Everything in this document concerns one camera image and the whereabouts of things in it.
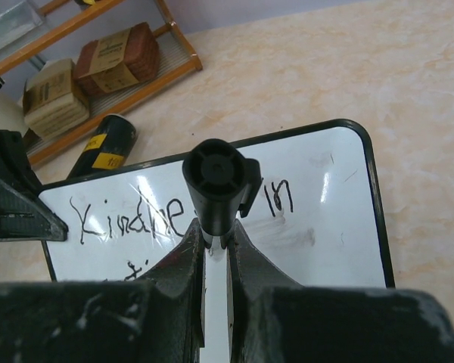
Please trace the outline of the black yellow drink can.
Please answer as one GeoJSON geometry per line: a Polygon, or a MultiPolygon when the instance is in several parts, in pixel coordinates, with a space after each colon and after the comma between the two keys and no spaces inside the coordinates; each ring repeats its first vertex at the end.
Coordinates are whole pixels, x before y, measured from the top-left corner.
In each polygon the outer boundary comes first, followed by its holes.
{"type": "Polygon", "coordinates": [[[136,140],[137,130],[130,121],[121,115],[106,115],[67,178],[120,168],[126,162],[136,140]]]}

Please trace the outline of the black capped marker pen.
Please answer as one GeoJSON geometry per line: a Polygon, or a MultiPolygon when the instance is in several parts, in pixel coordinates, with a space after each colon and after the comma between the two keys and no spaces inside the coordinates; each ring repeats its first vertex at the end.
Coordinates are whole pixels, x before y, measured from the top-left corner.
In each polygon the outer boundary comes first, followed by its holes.
{"type": "Polygon", "coordinates": [[[248,216],[262,184],[260,162],[217,138],[188,153],[182,173],[202,230],[227,235],[237,216],[248,216]]]}

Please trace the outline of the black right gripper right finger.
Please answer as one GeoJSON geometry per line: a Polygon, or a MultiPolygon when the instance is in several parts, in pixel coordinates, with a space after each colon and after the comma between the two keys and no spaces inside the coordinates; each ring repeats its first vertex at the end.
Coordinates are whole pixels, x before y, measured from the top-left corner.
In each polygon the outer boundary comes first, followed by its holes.
{"type": "Polygon", "coordinates": [[[305,287],[240,222],[227,251],[233,362],[454,362],[454,327],[429,294],[305,287]]]}

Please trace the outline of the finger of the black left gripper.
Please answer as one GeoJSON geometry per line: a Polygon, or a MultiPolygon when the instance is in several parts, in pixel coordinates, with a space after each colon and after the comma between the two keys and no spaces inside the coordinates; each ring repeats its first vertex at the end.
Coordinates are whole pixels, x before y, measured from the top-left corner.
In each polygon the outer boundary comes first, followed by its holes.
{"type": "Polygon", "coordinates": [[[40,199],[19,132],[0,130],[0,242],[65,241],[68,227],[40,199]]]}

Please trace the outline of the black framed whiteboard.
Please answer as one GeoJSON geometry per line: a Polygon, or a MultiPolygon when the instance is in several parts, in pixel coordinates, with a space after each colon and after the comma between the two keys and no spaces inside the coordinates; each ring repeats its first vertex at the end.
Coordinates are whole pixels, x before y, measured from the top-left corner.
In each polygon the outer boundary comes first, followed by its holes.
{"type": "MultiPolygon", "coordinates": [[[[337,119],[237,143],[262,185],[242,224],[254,246],[301,284],[392,287],[372,143],[337,119]]],[[[40,199],[64,222],[46,242],[56,281],[134,280],[181,240],[194,218],[182,155],[48,185],[40,199]]]]}

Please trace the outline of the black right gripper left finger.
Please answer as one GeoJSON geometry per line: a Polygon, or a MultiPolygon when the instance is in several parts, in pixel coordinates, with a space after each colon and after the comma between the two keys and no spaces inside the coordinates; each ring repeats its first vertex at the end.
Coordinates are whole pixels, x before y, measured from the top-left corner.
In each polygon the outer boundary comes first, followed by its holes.
{"type": "Polygon", "coordinates": [[[194,219],[134,281],[0,284],[0,362],[197,362],[204,267],[194,219]]]}

